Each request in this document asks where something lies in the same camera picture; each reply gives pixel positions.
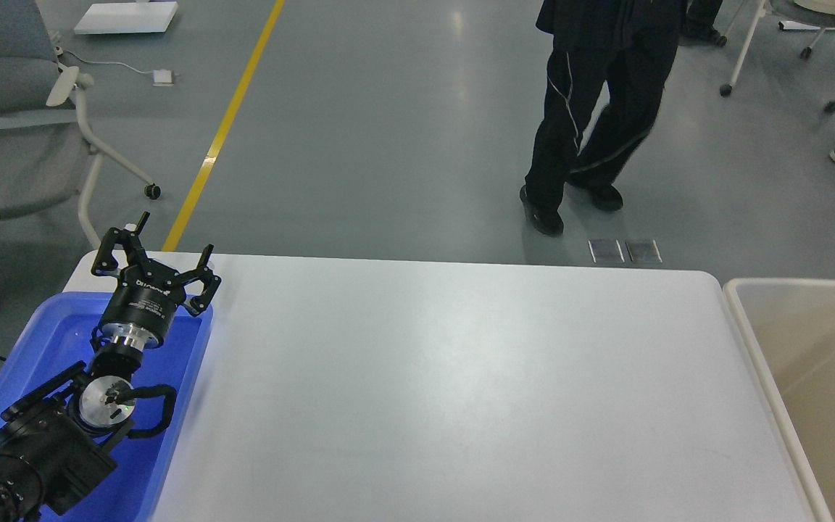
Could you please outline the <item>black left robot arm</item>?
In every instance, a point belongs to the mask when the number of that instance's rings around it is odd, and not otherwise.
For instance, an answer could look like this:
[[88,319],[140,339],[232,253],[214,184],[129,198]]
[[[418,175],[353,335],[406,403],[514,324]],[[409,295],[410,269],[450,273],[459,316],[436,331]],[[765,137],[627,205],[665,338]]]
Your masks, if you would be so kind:
[[42,508],[63,515],[116,468],[126,439],[162,435],[175,419],[172,384],[137,387],[146,350],[161,347],[177,310],[211,308],[221,278],[208,244],[196,267],[179,271],[152,259],[140,241],[149,213],[133,228],[103,235],[91,272],[117,285],[91,333],[93,357],[30,390],[1,414],[0,521],[38,521]]

